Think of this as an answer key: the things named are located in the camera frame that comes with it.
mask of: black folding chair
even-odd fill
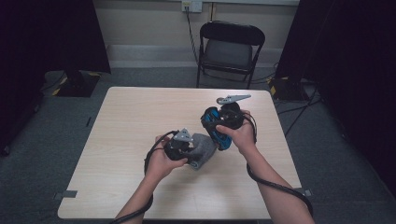
[[[265,42],[264,33],[252,25],[227,21],[210,21],[200,30],[200,49],[196,88],[200,85],[201,69],[245,75],[250,88],[256,62]]]

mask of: person's left hand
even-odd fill
[[[159,135],[155,138],[157,142],[162,136]],[[170,141],[170,138],[166,136],[155,148],[152,153],[148,164],[148,170],[146,171],[146,176],[157,179],[158,181],[169,175],[173,169],[183,166],[187,162],[187,158],[179,161],[172,161],[168,158],[164,151],[165,145]]]

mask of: gray carpet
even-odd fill
[[[258,68],[254,78],[272,72],[271,68]],[[46,85],[61,74],[48,73]],[[57,217],[61,201],[53,199],[55,193],[67,188],[106,91],[112,86],[194,88],[195,74],[196,68],[192,67],[118,68],[100,78],[91,98],[53,97],[56,87],[44,91],[39,111],[10,145],[10,155],[0,159],[0,223],[106,223],[61,220]],[[246,83],[212,77],[203,77],[202,82],[203,88],[246,87]],[[259,83],[251,89],[268,90],[262,79],[256,82]],[[306,86],[310,94],[313,89]],[[278,101],[275,104],[278,112],[304,105]],[[279,115],[285,131],[299,112]],[[290,129],[287,141],[303,187],[314,193],[309,199],[317,223],[396,223],[394,198],[367,160],[343,138],[339,121],[325,104],[309,106]]]

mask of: chair backrest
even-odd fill
[[[252,46],[260,46],[265,41],[265,35],[259,28],[227,21],[207,22],[201,27],[200,37],[201,41],[204,37]]]

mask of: wooden table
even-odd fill
[[[301,183],[267,91],[113,87],[109,89],[67,190],[60,218],[116,216],[143,178],[144,158],[156,135],[187,128],[207,134],[200,117],[219,97],[251,94],[239,101],[255,118],[257,147],[294,188]],[[246,161],[234,144],[199,171],[175,169],[154,192],[147,219],[270,218]]]

